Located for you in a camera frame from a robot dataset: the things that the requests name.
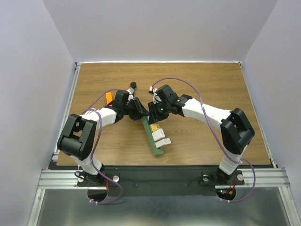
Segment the orange power strip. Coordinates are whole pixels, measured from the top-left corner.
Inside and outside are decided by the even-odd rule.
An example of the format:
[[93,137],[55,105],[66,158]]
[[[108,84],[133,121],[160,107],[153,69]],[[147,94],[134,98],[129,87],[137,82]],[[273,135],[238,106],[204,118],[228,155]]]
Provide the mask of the orange power strip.
[[113,96],[111,92],[105,93],[106,103],[109,105],[111,101],[113,101]]

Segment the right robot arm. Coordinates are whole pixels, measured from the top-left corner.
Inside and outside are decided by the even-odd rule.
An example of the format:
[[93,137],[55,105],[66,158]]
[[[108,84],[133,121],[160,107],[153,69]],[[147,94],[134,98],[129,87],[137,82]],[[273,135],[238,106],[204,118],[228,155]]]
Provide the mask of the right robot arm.
[[165,120],[172,113],[206,122],[212,133],[215,129],[221,132],[222,140],[217,143],[224,156],[216,178],[222,184],[231,181],[244,150],[255,135],[244,111],[239,108],[233,111],[216,108],[185,94],[178,96],[167,84],[159,89],[150,87],[149,93],[153,96],[153,101],[148,103],[150,124]]

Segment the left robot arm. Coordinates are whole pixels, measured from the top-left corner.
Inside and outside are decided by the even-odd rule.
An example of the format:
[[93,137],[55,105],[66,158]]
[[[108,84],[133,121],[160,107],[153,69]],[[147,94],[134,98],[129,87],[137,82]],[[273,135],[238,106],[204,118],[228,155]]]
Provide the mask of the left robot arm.
[[57,141],[57,149],[70,156],[83,172],[75,172],[79,182],[90,181],[93,185],[118,183],[104,174],[104,165],[94,156],[102,129],[117,123],[124,116],[136,121],[149,116],[139,98],[130,98],[130,93],[118,90],[115,98],[101,109],[88,108],[81,115],[71,114]]

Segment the yellow usb charger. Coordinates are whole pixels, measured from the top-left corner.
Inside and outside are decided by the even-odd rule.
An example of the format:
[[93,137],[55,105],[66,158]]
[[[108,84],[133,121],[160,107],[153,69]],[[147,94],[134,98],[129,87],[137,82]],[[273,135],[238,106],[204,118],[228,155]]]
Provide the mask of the yellow usb charger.
[[160,129],[160,126],[158,123],[150,124],[149,127],[150,127],[150,130],[152,133]]

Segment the white charger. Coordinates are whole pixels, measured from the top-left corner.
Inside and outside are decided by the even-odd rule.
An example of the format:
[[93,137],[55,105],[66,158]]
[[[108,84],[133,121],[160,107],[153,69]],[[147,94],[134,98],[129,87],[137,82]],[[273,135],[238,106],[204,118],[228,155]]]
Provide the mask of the white charger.
[[164,147],[166,145],[169,145],[169,144],[171,144],[170,138],[164,138],[164,139],[161,139],[161,140],[157,141],[155,143],[155,146],[156,146],[156,148],[159,149],[159,148],[162,148],[162,147]]
[[164,139],[165,134],[164,134],[163,129],[158,129],[158,130],[152,132],[152,137],[155,142],[160,141],[161,139]]

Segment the green power strip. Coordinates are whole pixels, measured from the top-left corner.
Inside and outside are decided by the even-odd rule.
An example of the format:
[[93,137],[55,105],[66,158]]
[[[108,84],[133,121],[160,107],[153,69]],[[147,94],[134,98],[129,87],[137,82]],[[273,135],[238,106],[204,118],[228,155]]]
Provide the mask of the green power strip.
[[142,117],[142,122],[143,122],[143,126],[144,126],[144,129],[145,129],[148,141],[150,143],[152,153],[154,154],[154,156],[163,155],[164,154],[163,149],[162,148],[157,148],[156,145],[155,145],[155,141],[152,137],[152,132],[151,132],[151,129],[150,129],[149,124],[148,124],[148,117],[143,116]]

